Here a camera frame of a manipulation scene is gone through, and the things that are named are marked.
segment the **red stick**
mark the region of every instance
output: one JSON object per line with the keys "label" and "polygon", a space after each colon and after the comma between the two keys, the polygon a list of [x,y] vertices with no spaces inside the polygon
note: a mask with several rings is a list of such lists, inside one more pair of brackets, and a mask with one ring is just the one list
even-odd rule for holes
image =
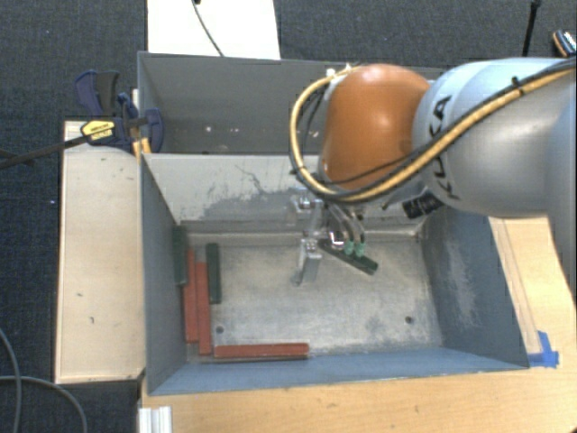
{"label": "red stick", "polygon": [[198,342],[197,275],[195,251],[188,249],[188,284],[182,288],[182,308],[184,309],[184,329],[187,343]]}
{"label": "red stick", "polygon": [[308,357],[307,343],[215,346],[216,359],[300,359]]}
{"label": "red stick", "polygon": [[208,295],[208,273],[206,263],[197,263],[197,318],[198,318],[198,353],[202,356],[213,352],[210,328],[210,298]]}

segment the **wire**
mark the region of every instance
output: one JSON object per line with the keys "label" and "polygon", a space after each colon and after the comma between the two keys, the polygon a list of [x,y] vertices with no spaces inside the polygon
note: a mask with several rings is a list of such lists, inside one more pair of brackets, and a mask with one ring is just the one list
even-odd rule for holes
{"label": "wire", "polygon": [[12,362],[12,370],[14,372],[12,378],[16,382],[16,407],[14,413],[14,427],[12,431],[18,433],[18,430],[20,429],[20,417],[22,416],[22,376],[20,375],[20,367],[18,367],[18,360],[16,359],[14,349],[12,348],[12,345],[10,345],[8,337],[1,328],[0,339],[2,340],[2,343],[4,343],[6,352],[8,352],[8,356]]}
{"label": "wire", "polygon": [[298,126],[299,110],[304,101],[320,87],[330,83],[333,79],[342,75],[347,75],[355,68],[347,68],[336,72],[333,76],[321,78],[305,89],[295,103],[289,123],[290,138],[290,161],[293,170],[296,172],[299,180],[319,197],[326,200],[334,200],[345,203],[360,203],[383,196],[394,188],[408,181],[422,170],[430,161],[448,149],[459,137],[475,124],[493,114],[495,111],[519,99],[531,91],[537,90],[558,78],[575,70],[575,59],[565,60],[554,64],[553,66],[541,70],[536,74],[522,80],[515,79],[511,85],[501,89],[494,95],[480,102],[477,106],[467,111],[464,115],[451,122],[441,133],[432,139],[424,148],[414,150],[409,156],[396,167],[393,171],[387,173],[370,185],[353,190],[340,190],[331,188],[324,184],[323,181],[315,178],[307,169],[302,154],[298,148],[296,130]]}
{"label": "wire", "polygon": [[202,26],[203,30],[205,31],[206,37],[208,37],[208,40],[210,40],[210,42],[213,44],[213,46],[215,47],[215,50],[218,51],[218,55],[224,57],[223,52],[220,50],[220,48],[218,47],[218,45],[215,42],[215,39],[213,39],[213,36],[211,35],[210,31],[206,27],[205,22],[202,19],[200,12],[198,11],[197,4],[195,3],[195,0],[190,0],[190,3],[192,4],[192,7],[195,10],[195,13],[197,14],[198,21],[200,22],[200,25]]}
{"label": "wire", "polygon": [[315,101],[315,105],[313,106],[313,110],[311,111],[310,115],[308,116],[307,119],[307,125],[305,127],[305,132],[303,133],[303,137],[302,137],[302,142],[300,144],[300,149],[302,149],[302,152],[305,152],[305,148],[307,147],[307,137],[308,134],[310,134],[310,127],[313,123],[313,119],[315,118],[316,115],[316,111],[318,111],[318,108],[321,106],[321,103],[323,102],[323,95],[325,94],[325,90],[326,87],[321,88],[320,90],[317,90],[314,94],[316,94],[317,98]]}
{"label": "wire", "polygon": [[64,396],[70,403],[74,406],[78,415],[80,416],[80,420],[82,421],[82,431],[84,433],[88,433],[88,422],[87,416],[82,409],[82,406],[78,402],[78,400],[72,395],[72,393],[68,392],[61,386],[58,386],[56,383],[48,382],[47,380],[37,379],[35,377],[27,377],[25,375],[20,374],[20,368],[18,367],[18,360],[16,359],[16,354],[12,345],[10,345],[10,341],[8,337],[4,333],[4,331],[0,328],[0,340],[4,344],[8,355],[10,356],[10,360],[12,361],[12,367],[14,370],[14,375],[3,375],[0,376],[0,382],[15,382],[16,383],[16,409],[14,413],[14,427],[13,432],[18,433],[20,429],[20,419],[22,416],[22,382],[27,383],[35,383],[37,385],[41,385],[44,387],[51,388],[56,390],[60,395]]}
{"label": "wire", "polygon": [[[16,377],[13,375],[0,376],[0,382],[13,382],[15,380],[15,378]],[[74,397],[74,395],[71,392],[69,392],[68,390],[65,390],[64,388],[57,385],[56,383],[48,382],[47,380],[37,379],[35,377],[27,377],[26,375],[22,375],[20,377],[20,379],[22,382],[35,383],[37,385],[56,390],[56,392],[58,392],[64,398],[66,398],[68,401],[70,401],[70,403],[76,409],[76,411],[80,417],[80,420],[82,421],[82,431],[84,433],[88,433],[87,415],[85,414],[85,412],[82,409],[82,406],[80,405],[78,400]]]}

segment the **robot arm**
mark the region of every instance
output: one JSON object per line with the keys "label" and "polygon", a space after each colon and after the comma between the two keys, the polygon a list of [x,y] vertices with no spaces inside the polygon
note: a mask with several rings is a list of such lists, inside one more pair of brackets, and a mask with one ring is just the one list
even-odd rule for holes
{"label": "robot arm", "polygon": [[[317,176],[298,148],[299,111],[340,77]],[[466,64],[431,87],[417,77],[373,65],[305,90],[290,124],[298,178],[329,204],[388,203],[413,185],[409,194],[425,191],[465,211],[548,215],[575,299],[575,58]]]}

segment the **gray carpet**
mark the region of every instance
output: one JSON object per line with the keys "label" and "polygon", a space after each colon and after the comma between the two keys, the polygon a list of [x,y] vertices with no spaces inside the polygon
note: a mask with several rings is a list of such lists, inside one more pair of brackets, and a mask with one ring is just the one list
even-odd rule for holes
{"label": "gray carpet", "polygon": [[[385,60],[448,67],[518,56],[530,0],[275,0],[283,58]],[[57,142],[66,115],[83,113],[72,82],[86,69],[116,69],[136,84],[146,47],[146,0],[0,0],[0,148]],[[575,31],[576,0],[543,0],[530,54],[552,53],[550,33]],[[0,327],[22,372],[51,377],[59,236],[59,157],[0,170]],[[0,350],[0,374],[11,367]],[[135,382],[69,387],[90,431],[134,429]],[[25,389],[26,432],[79,431],[55,393]],[[14,387],[0,385],[0,431],[11,431]]]}

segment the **blue clamp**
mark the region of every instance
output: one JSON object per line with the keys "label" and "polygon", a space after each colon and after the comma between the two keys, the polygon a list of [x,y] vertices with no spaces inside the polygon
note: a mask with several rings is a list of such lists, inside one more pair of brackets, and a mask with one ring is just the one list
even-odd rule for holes
{"label": "blue clamp", "polygon": [[126,93],[120,93],[116,102],[122,108],[122,117],[114,113],[114,90],[118,80],[117,72],[96,72],[88,70],[74,81],[78,103],[83,106],[92,118],[108,117],[114,122],[114,134],[98,141],[88,141],[92,145],[105,145],[133,151],[136,141],[130,136],[129,129],[138,126],[143,136],[151,143],[152,152],[159,152],[164,139],[164,123],[158,107],[147,109],[145,119],[138,118],[138,109]]}
{"label": "blue clamp", "polygon": [[537,330],[537,334],[539,335],[543,351],[541,353],[527,355],[529,364],[531,367],[551,367],[556,369],[557,365],[559,365],[559,352],[551,349],[549,337],[546,332]]}

